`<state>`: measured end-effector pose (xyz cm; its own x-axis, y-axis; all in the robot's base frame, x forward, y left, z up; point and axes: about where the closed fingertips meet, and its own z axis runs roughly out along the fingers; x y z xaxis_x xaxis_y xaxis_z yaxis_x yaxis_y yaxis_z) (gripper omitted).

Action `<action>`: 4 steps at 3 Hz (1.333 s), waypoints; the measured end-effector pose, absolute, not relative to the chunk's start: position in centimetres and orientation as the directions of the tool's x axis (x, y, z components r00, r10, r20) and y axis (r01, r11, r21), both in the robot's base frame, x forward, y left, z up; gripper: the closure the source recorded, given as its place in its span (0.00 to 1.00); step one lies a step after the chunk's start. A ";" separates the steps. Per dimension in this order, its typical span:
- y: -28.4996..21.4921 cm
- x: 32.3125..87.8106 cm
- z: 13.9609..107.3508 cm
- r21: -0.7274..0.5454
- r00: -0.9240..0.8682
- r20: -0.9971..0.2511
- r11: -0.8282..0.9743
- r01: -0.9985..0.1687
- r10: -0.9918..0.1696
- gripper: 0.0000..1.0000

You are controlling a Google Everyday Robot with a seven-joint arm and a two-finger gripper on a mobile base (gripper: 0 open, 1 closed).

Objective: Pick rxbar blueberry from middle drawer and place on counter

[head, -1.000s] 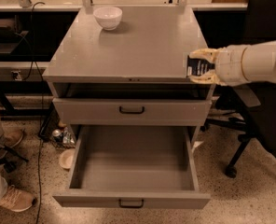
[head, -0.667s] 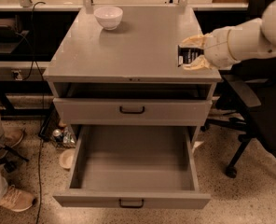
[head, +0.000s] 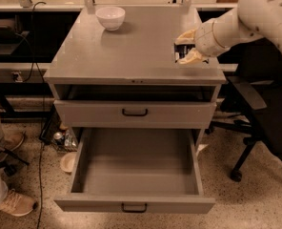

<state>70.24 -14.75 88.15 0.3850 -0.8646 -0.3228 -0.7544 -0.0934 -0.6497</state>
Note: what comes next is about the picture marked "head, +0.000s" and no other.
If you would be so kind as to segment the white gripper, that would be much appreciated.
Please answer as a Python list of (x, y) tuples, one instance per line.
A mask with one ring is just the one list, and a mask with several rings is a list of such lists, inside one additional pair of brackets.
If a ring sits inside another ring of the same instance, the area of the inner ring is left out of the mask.
[(215, 20), (210, 19), (202, 23), (199, 28), (185, 31), (175, 39), (176, 45), (191, 45), (192, 48), (183, 58), (178, 60), (179, 64), (193, 64), (204, 62), (208, 57), (216, 57), (230, 48), (218, 43), (215, 38), (213, 25)]

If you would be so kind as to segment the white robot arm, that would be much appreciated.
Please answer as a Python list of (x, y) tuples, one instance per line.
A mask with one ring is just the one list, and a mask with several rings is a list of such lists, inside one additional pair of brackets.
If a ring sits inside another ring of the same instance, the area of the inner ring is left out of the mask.
[(238, 0), (232, 10), (185, 31), (175, 44), (191, 45), (192, 49), (176, 62), (202, 62), (261, 38), (272, 42), (282, 54), (282, 0)]

